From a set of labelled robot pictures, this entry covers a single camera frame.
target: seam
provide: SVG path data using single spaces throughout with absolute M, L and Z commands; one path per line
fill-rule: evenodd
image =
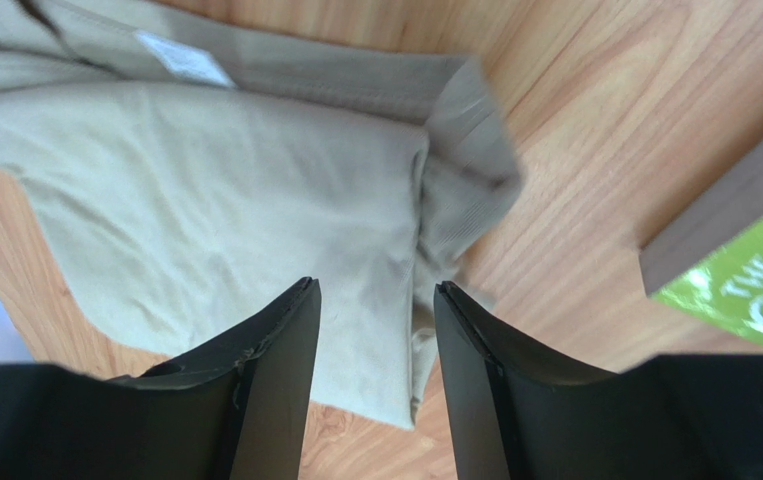
M 71 5 L 68 2 L 65 2 L 64 0 L 46 0 L 49 3 L 54 4 L 58 8 L 64 10 L 68 15 L 71 15 L 81 21 L 85 21 L 95 27 L 102 28 L 102 29 L 109 29 L 115 32 L 118 32 L 120 34 L 123 34 L 124 36 L 131 36 L 132 32 L 136 29 L 133 26 L 123 24 L 121 22 L 117 22 L 115 20 L 112 20 L 110 18 L 106 18 L 103 16 L 99 16 L 93 12 L 90 12 L 88 10 L 82 9 L 80 7 L 77 7 L 75 5 Z M 156 6 L 157 8 L 167 8 L 163 6 Z M 113 48 L 113 47 L 106 47 L 112 51 L 116 52 L 124 52 L 123 50 Z M 377 88 L 371 88 L 371 87 L 360 87 L 353 84 L 342 84 L 342 83 L 335 83 L 335 82 L 320 82 L 317 79 L 311 79 L 308 77 L 302 77 L 299 75 L 294 74 L 287 74 L 282 72 L 261 72 L 261 71 L 255 71 L 249 69 L 247 66 L 239 65 L 238 63 L 235 63 L 233 61 L 225 60 L 220 57 L 216 57 L 216 60 L 219 62 L 232 66 L 238 70 L 244 70 L 246 72 L 256 72 L 257 74 L 263 74 L 268 75 L 270 77 L 279 77 L 283 79 L 289 79 L 294 82 L 300 82 L 301 86 L 309 87 L 309 88 L 315 88 L 315 89 L 328 89 L 328 90 L 335 90 L 338 91 L 340 94 L 342 93 L 343 89 L 346 90 L 352 90 L 354 91 L 354 95 L 360 95 L 360 96 L 372 96 L 372 97 L 389 97 L 389 98 L 398 98 L 401 99 L 402 102 L 413 102 L 413 101 L 423 101 L 426 103 L 433 103 L 437 100 L 439 97 L 439 93 L 437 95 L 428 96 L 425 94 L 421 94 L 415 91 L 408 91 L 408 93 L 394 93 L 389 92 L 382 89 Z

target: green book cover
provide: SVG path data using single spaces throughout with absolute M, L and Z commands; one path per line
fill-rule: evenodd
M 763 217 L 653 298 L 763 345 Z

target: laminate floor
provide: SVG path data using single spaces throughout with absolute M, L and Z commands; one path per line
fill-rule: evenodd
M 495 312 L 625 369 L 759 347 L 645 299 L 637 255 L 763 137 L 763 0 L 161 0 L 341 44 L 480 55 L 528 181 L 468 254 Z M 162 359 L 82 318 L 21 190 L 0 174 L 0 298 L 33 355 L 106 377 Z M 415 432 L 313 405 L 301 478 L 455 478 L 439 371 Z

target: clothing tag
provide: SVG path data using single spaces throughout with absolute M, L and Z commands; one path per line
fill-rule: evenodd
M 237 88 L 218 61 L 206 50 L 141 30 L 135 36 L 175 77 L 190 82 Z

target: beige fabric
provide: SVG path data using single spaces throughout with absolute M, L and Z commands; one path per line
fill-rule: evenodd
M 175 355 L 316 276 L 311 398 L 412 428 L 433 286 L 520 188 L 477 63 L 21 3 L 0 0 L 0 169 L 88 320 Z M 211 52 L 240 90 L 180 83 L 139 30 Z

